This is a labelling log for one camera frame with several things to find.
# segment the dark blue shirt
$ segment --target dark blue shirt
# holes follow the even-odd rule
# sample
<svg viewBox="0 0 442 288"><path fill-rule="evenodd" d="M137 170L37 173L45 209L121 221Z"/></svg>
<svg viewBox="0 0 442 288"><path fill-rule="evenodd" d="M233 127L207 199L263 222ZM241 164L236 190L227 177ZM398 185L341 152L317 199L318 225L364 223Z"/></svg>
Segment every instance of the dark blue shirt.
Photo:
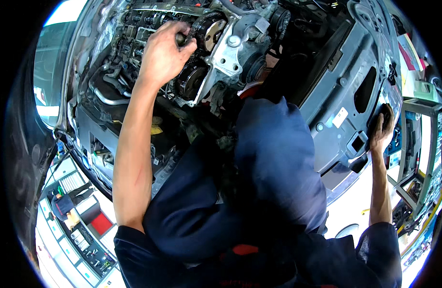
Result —
<svg viewBox="0 0 442 288"><path fill-rule="evenodd" d="M65 194L61 198L56 198L56 195L51 199L51 209L53 214L61 221L68 219L66 213L74 208L74 203L69 195Z"/></svg>
<svg viewBox="0 0 442 288"><path fill-rule="evenodd" d="M297 233L268 249L229 250L193 268L130 227L120 226L114 243L127 287L401 287L402 280L397 233L384 222L370 226L356 249L351 235Z"/></svg>

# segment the engine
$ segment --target engine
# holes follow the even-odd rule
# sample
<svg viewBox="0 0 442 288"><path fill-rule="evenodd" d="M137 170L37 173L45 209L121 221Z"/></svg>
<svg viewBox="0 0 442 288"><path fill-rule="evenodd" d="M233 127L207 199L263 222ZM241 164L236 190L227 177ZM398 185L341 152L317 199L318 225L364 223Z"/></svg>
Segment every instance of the engine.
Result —
<svg viewBox="0 0 442 288"><path fill-rule="evenodd" d="M91 91L107 105L126 104L149 37L167 21L184 21L191 25L189 35L179 33L175 41L182 46L186 39L195 38L198 48L181 73L160 89L160 94L180 107L194 107L210 97L211 111L217 114L226 89L240 91L259 78L266 66L267 51L283 36L290 19L290 12L279 7L277 0L253 1L249 5L251 10L235 7L231 11L229 4L224 6L218 0L208 8L200 3L132 4L117 17L109 55L112 61L99 68L98 75L109 87L101 88L94 80L101 77L92 77ZM112 86L122 99L110 97Z"/></svg>

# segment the red part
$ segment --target red part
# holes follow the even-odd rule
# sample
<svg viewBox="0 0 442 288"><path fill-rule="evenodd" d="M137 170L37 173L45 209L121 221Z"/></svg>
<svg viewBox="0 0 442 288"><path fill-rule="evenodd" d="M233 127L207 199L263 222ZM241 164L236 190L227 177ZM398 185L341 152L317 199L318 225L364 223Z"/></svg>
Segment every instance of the red part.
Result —
<svg viewBox="0 0 442 288"><path fill-rule="evenodd" d="M252 253L258 253L258 247L246 244L239 244L236 247L232 248L232 251L237 255L248 255Z"/></svg>
<svg viewBox="0 0 442 288"><path fill-rule="evenodd" d="M106 218L106 216L104 216L102 212L98 215L98 217L91 221L91 225L96 229L96 231L98 231L99 235L103 235L110 227L112 227L112 223Z"/></svg>

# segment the window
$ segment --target window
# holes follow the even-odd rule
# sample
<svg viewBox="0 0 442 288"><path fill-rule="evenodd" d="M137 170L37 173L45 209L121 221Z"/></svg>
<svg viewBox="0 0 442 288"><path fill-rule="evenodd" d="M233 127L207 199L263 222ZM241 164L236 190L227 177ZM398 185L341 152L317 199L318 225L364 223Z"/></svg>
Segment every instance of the window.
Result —
<svg viewBox="0 0 442 288"><path fill-rule="evenodd" d="M34 96L37 112L49 127L56 126L61 104L67 51L86 0L68 0L55 9L40 32L34 60Z"/></svg>

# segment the mechanic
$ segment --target mechanic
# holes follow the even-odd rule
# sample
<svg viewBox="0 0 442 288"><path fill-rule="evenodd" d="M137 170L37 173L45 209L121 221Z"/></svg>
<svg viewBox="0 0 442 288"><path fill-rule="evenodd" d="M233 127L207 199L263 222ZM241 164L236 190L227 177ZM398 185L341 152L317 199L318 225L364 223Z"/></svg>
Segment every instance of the mechanic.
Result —
<svg viewBox="0 0 442 288"><path fill-rule="evenodd" d="M93 193L93 188L91 186L91 182L88 182L64 195L57 193L57 191L52 192L52 194L54 194L51 199L53 215L61 221L66 221L70 211Z"/></svg>
<svg viewBox="0 0 442 288"><path fill-rule="evenodd" d="M195 51L183 22L167 22L147 42L115 157L115 252L129 287L400 287L402 271L383 151L393 112L379 114L370 140L369 228L325 239L326 189L313 170L314 145L299 109L247 99L236 122L234 161L242 205L216 204L213 141L198 136L151 199L150 128L157 91Z"/></svg>

